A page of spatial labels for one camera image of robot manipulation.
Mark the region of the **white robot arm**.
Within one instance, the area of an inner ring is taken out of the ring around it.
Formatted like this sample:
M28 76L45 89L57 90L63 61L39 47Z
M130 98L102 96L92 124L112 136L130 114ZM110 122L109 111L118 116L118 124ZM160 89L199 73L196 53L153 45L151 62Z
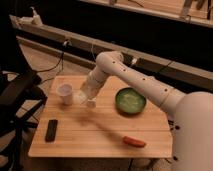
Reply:
M123 61L121 52L99 53L81 86L85 98L96 97L108 77L117 76L174 118L171 171L213 171L213 94L185 94Z

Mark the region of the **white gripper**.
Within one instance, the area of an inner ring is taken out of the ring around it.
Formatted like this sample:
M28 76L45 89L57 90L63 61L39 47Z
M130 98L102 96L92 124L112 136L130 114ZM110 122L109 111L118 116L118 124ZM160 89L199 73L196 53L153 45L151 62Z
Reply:
M81 94L86 99L93 99L98 95L102 87L103 83L98 82L91 74L89 74L86 80L81 85L80 90Z

